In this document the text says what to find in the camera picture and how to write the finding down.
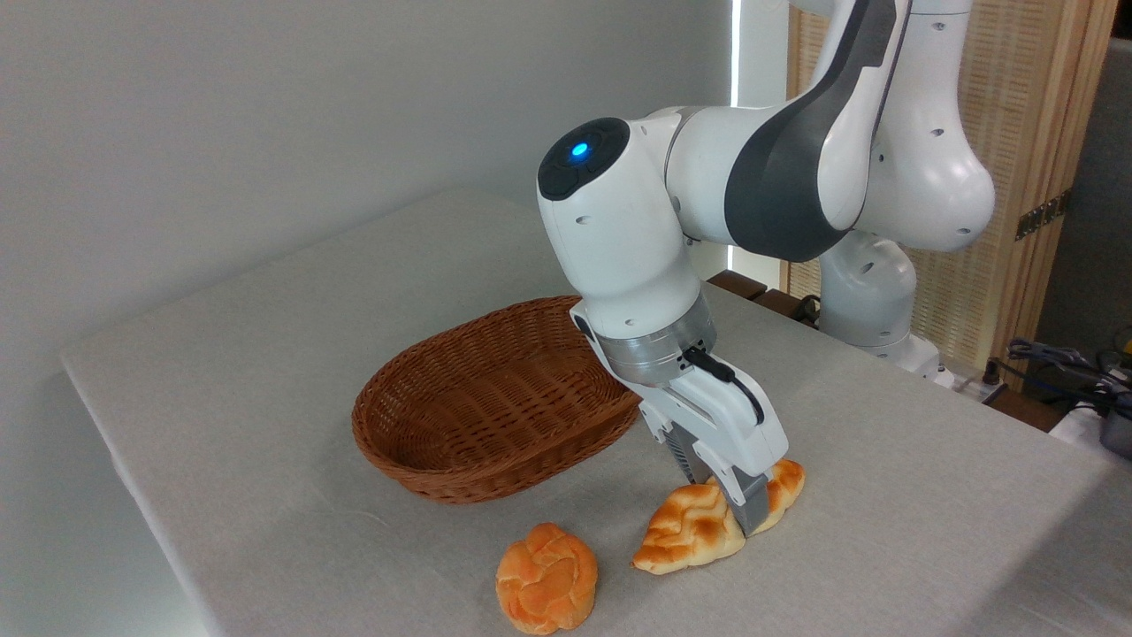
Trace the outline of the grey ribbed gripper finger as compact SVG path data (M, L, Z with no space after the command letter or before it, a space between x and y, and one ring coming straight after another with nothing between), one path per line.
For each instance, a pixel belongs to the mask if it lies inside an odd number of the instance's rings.
M713 472L705 460L700 459L694 450L697 439L677 423L668 423L662 430L664 444L677 460L683 475L692 484L705 484L713 477Z
M752 536L769 517L767 483L771 472L762 472L752 477L739 467L732 466L727 470L713 470L712 474L723 490L724 501L744 536Z

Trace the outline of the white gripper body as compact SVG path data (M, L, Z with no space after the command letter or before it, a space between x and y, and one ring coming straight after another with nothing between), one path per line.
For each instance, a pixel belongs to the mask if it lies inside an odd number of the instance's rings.
M668 423L683 427L695 436L694 450L712 471L735 466L756 477L787 455L787 434L765 391L720 358L694 356L685 375L642 386L640 396L642 406L659 412L658 422L648 427L660 438Z

